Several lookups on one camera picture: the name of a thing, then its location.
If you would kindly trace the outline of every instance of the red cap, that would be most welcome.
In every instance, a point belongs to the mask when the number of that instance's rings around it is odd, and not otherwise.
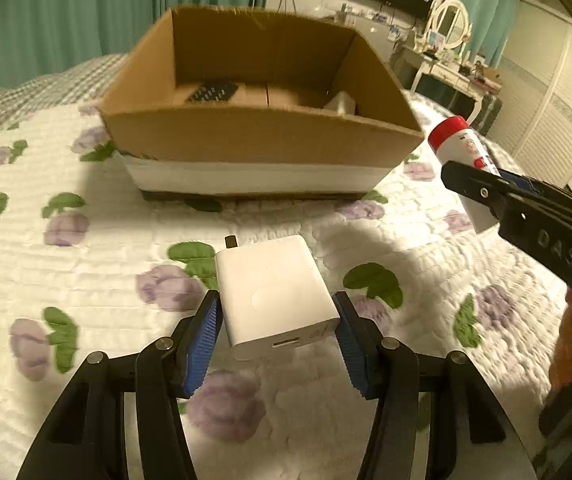
[[[463,117],[459,115],[449,117],[433,128],[428,136],[428,144],[432,148],[432,151],[436,152],[448,137],[466,128],[470,128],[470,126]]]

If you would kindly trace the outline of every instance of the power adapter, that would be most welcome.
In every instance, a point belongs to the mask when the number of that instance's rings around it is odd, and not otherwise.
[[[339,314],[301,236],[227,248],[215,263],[236,359],[303,346],[335,332]]]

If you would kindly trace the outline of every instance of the bottle with red cap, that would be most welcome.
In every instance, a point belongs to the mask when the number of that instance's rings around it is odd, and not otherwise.
[[[478,170],[499,175],[490,155],[463,117],[449,117],[440,122],[430,132],[428,144],[442,164],[448,160],[456,160]],[[463,196],[460,198],[476,233],[497,223],[497,219],[485,205]]]

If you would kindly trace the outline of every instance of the bed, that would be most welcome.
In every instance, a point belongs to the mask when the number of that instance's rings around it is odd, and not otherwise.
[[[123,60],[0,91],[0,480],[15,479],[86,355],[137,352],[191,314],[214,282],[191,276],[186,261],[224,248],[230,234],[240,244],[301,234],[328,289],[346,290],[384,335],[416,352],[466,351],[528,452],[540,449],[565,285],[496,228],[474,234],[425,142],[357,202],[146,202],[106,148],[93,106]],[[425,133],[449,115],[406,96]],[[360,266],[402,294],[368,298],[368,285],[350,278]],[[353,479],[375,403],[352,388],[334,338],[236,362],[224,332],[204,385],[178,410],[200,479]],[[131,397],[127,443],[130,477],[143,478]]]

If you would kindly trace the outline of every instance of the open cardboard box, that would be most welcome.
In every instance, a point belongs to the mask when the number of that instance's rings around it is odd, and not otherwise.
[[[186,101],[220,79],[239,85],[230,101]],[[323,109],[342,90],[356,115]],[[357,196],[423,140],[354,29],[246,8],[169,10],[100,111],[136,184],[161,196]]]

